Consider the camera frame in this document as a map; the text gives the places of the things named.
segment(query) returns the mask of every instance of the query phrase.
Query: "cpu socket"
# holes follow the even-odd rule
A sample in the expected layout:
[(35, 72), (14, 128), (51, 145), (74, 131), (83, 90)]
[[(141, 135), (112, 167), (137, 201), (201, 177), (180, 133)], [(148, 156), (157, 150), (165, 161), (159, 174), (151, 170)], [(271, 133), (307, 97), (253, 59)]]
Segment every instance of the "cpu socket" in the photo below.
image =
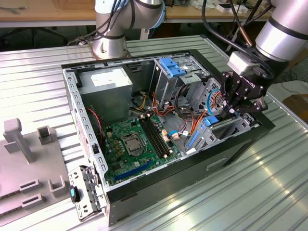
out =
[(122, 137), (122, 141), (130, 155), (139, 156), (145, 151), (144, 145), (137, 133)]

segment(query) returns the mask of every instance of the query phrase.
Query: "aluminum table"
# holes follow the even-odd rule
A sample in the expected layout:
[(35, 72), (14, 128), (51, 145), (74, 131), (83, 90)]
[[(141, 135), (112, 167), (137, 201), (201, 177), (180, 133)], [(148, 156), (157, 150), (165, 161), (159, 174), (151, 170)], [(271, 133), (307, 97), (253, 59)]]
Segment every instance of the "aluminum table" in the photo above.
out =
[[(132, 55), (198, 49), (228, 70), (227, 56), (199, 36), (130, 41), (128, 49)], [(8, 118), (18, 117), (23, 133), (49, 125), (67, 170), (85, 164), (60, 65), (94, 60), (88, 46), (3, 52), (0, 60), (0, 134)], [(1, 230), (307, 230), (307, 125), (270, 93), (266, 102), (264, 114), (276, 128), (238, 161), (115, 226), (100, 214), (80, 223), (66, 199)]]

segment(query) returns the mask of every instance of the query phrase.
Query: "blue plastic clip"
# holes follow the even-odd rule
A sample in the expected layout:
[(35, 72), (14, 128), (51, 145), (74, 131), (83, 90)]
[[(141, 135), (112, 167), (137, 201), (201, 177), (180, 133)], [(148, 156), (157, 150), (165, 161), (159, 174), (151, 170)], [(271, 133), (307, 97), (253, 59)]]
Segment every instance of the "blue plastic clip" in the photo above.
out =
[(75, 196), (75, 189), (71, 189), (71, 196)]
[(169, 57), (161, 58), (159, 61), (161, 62), (164, 69), (169, 72), (171, 77), (183, 76), (186, 74), (185, 71), (179, 68), (178, 63)]
[(219, 120), (215, 116), (209, 116), (209, 117), (204, 119), (204, 123), (208, 127), (217, 123), (217, 122), (219, 122)]
[(196, 133), (194, 134), (194, 136), (193, 136), (192, 140), (191, 140), (191, 141), (190, 141), (190, 143), (187, 145), (187, 148), (188, 148), (188, 149), (190, 149), (190, 148), (191, 148), (191, 146), (192, 146), (193, 142), (195, 142), (195, 141), (196, 141), (196, 138), (199, 136), (199, 134), (200, 134), (200, 132), (199, 132), (199, 131), (196, 131)]

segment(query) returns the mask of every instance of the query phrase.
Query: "white label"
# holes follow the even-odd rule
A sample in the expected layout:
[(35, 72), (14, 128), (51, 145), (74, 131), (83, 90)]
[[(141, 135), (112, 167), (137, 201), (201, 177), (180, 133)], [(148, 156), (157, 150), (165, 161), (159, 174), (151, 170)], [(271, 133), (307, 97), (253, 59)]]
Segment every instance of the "white label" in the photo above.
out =
[(112, 83), (120, 83), (123, 81), (125, 75), (120, 68), (111, 69), (109, 72), (104, 72), (100, 74), (95, 74), (91, 76), (94, 86), (102, 86)]

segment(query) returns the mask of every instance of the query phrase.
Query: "green circuit board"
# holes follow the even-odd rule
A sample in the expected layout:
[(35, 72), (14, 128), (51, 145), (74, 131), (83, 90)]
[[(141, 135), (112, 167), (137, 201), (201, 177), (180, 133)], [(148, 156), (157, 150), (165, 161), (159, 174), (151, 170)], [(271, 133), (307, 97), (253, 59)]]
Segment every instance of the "green circuit board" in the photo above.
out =
[[(150, 120), (157, 126), (157, 133), (160, 135), (160, 137), (163, 137), (161, 135), (161, 130), (164, 128), (160, 123), (157, 115), (151, 116)], [(157, 155), (155, 148), (152, 146), (151, 142), (146, 136), (146, 133), (142, 129), (139, 120), (137, 119), (116, 123), (104, 127), (103, 130), (105, 134), (107, 134), (104, 147), (104, 157), (108, 164), (108, 171), (104, 177), (106, 181), (109, 182), (109, 185), (120, 183), (124, 180), (137, 176), (144, 171), (148, 171), (172, 160), (175, 160), (180, 156), (174, 143), (172, 143), (171, 147), (165, 143), (166, 147), (171, 150), (172, 153), (167, 158), (160, 158)], [(143, 150), (140, 149), (142, 153), (139, 156), (129, 154), (130, 150), (127, 146), (128, 142), (131, 142), (130, 145), (133, 147), (135, 145), (134, 142), (136, 141), (133, 140), (127, 142), (127, 138), (132, 134), (135, 137), (138, 137), (138, 140), (143, 144)], [(135, 170), (136, 172), (134, 174), (129, 174), (129, 176), (120, 180), (117, 179), (118, 176), (121, 176), (122, 174), (132, 170)]]

